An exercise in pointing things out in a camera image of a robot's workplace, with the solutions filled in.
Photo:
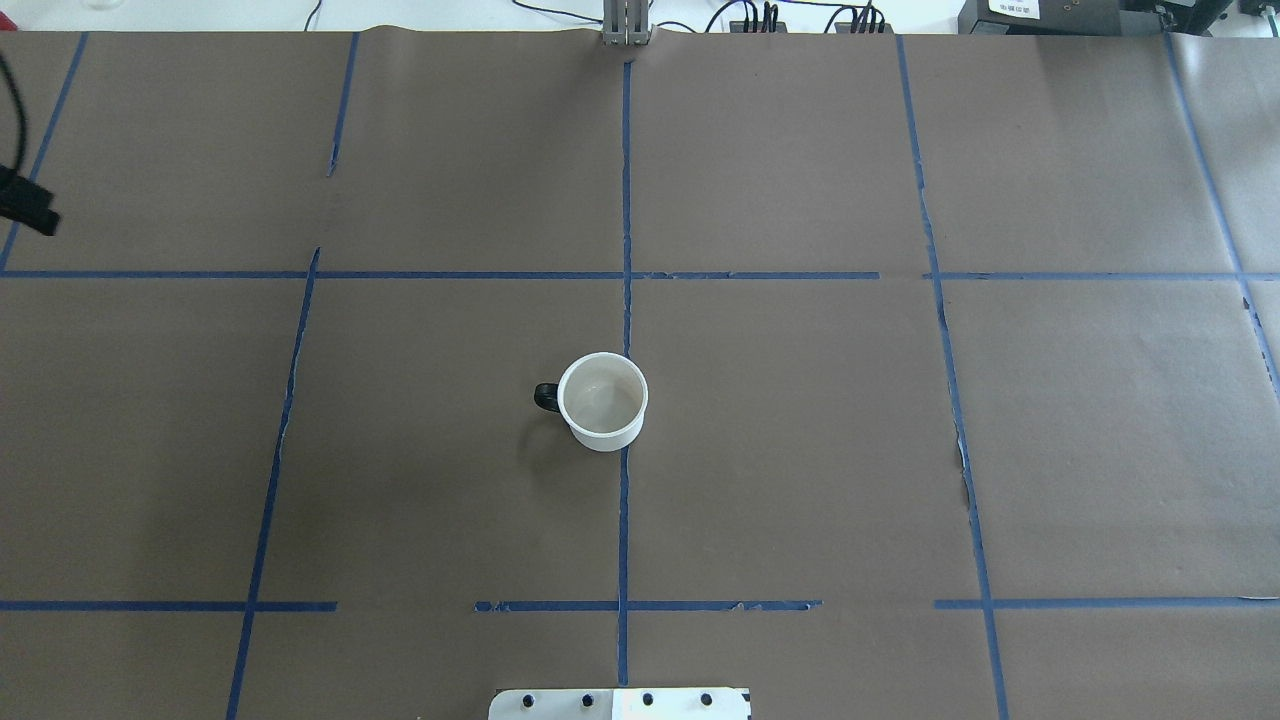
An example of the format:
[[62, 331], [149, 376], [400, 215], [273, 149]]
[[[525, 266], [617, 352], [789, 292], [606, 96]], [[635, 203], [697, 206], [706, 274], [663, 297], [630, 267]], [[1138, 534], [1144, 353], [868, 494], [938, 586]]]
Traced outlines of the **black computer box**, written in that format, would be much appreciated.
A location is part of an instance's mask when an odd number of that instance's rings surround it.
[[1129, 37], [1178, 29], [1194, 1], [965, 1], [959, 35]]

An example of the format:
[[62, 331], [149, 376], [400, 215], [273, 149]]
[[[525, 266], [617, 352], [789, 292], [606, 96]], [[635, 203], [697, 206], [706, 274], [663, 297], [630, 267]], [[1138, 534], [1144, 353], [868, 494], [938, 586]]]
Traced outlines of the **aluminium frame post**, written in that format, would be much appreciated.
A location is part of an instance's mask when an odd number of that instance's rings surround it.
[[602, 3], [602, 40], [609, 46], [644, 46], [652, 41], [648, 0], [604, 0]]

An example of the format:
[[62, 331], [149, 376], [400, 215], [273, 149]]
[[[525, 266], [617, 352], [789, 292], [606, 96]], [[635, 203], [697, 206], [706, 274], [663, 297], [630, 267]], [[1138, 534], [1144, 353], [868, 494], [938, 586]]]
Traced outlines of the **white pedestal column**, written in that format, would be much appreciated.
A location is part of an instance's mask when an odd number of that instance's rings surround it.
[[750, 692], [732, 687], [508, 689], [489, 719], [750, 719]]

